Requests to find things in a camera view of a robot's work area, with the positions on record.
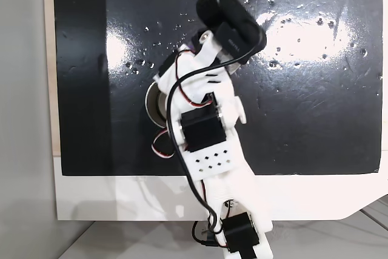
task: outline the black cable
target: black cable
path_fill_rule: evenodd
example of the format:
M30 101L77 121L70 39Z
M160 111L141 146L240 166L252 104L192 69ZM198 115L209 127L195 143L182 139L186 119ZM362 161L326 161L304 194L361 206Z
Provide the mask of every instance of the black cable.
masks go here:
M230 206L231 203L232 203L232 200L229 200L228 202L229 202L229 205L228 205L228 212L226 213L226 217L225 217L225 218L228 218L228 217L229 217L229 215L230 215L230 209L232 208L232 207Z
M388 231L388 227L385 224L383 224L382 222L380 222L379 220L377 220L373 215L368 214L364 209L360 209L360 212L363 213L364 215L366 215L368 218L370 218L372 221L374 221L376 224L378 224L384 230Z
M196 235L195 235L195 228L196 228L196 225L197 225L197 224L198 224L198 221L195 221L194 224L193 224L193 228L192 228L192 237L193 237L193 239L194 239L197 243L206 246L206 241L203 241L203 240L198 239L198 238L196 237Z
M182 77L180 77L180 79L178 79L174 85L172 85L172 88L170 90L170 93L169 93L169 96L167 98L167 110L166 110L166 120L167 120L167 128L169 130L169 134L170 134L170 138L171 138L171 142L174 146L174 149L175 149L175 153L176 153L176 156L178 156L178 159L179 159L179 162L181 163L181 166L183 168L183 171L187 177L187 182L189 183L189 186L195 196L195 198L199 201L199 203L202 204L203 207L205 207L207 209L207 211L209 212L209 214L213 217L213 223L212 225L210 226L209 230L214 232L214 228L216 227L217 225L217 222L218 222L218 219L217 219L217 214L216 212L207 204L206 201L204 201L202 199L202 197L200 196L200 194L198 193L198 190L196 189L195 185L194 185L194 181L193 181L193 178L191 177L191 174L189 172L189 169L187 168L186 166L186 163L184 162L184 158L182 156L182 153L179 149L179 146L178 146L178 143L176 142L176 138L175 138L175 135L173 133L173 129L172 129L172 119L171 119L171 104L172 104L172 98L174 96L174 92L175 90L179 87L179 85L185 81L186 79L194 76L194 75L197 75L197 74L201 74L201 73L204 73L204 72L208 72L208 71L211 71L211 70L215 70L215 69L218 69L218 68L223 68L225 66L228 66L228 65L231 65L231 64L234 64L242 59L244 59L245 57L249 56L254 50L256 49L256 46L252 47L252 49L250 49L247 53L243 54L242 56L240 56L239 58L236 58L236 59L232 59L230 61L226 61L226 62L223 62L223 63L220 63L218 65L214 65L214 66L209 66L209 67L205 67L205 68L201 68L201 69L198 69L198 70L195 70L195 71L192 71Z

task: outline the white plastic part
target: white plastic part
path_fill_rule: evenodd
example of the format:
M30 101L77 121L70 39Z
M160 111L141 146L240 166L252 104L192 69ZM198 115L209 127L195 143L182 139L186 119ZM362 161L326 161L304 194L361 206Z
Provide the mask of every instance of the white plastic part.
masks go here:
M202 35L200 42L202 49L197 55L187 52L182 53L178 58L179 77L210 66L222 49L210 30ZM160 91L166 95L170 94L170 89L176 82L175 64L172 64L157 82ZM257 258L273 258L265 236L266 232L272 230L268 204L264 198L265 191L258 187L257 178L244 158L238 134L234 128L238 118L242 123L246 123L246 116L240 98L235 96L229 74L225 68L215 69L195 75L183 81L181 86L185 94L196 103L200 103L207 93L214 93L226 133L226 141L223 143L192 153L186 151L183 133L178 124L183 113L195 108L186 101L179 90L174 92L171 106L172 129L169 130L174 132L193 180L204 181L207 203L217 214L215 230L221 228L221 210L225 201L235 200L246 209L255 225L260 240L260 244L254 246ZM216 237L219 244L226 244L223 232ZM227 249L224 249L224 256L226 259L241 258L239 252L231 254Z

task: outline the gray wall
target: gray wall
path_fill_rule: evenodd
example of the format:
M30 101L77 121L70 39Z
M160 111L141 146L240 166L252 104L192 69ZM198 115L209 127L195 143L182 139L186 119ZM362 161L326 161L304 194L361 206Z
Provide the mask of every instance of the gray wall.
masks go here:
M56 221L43 0L0 0L0 258L59 258L89 222Z

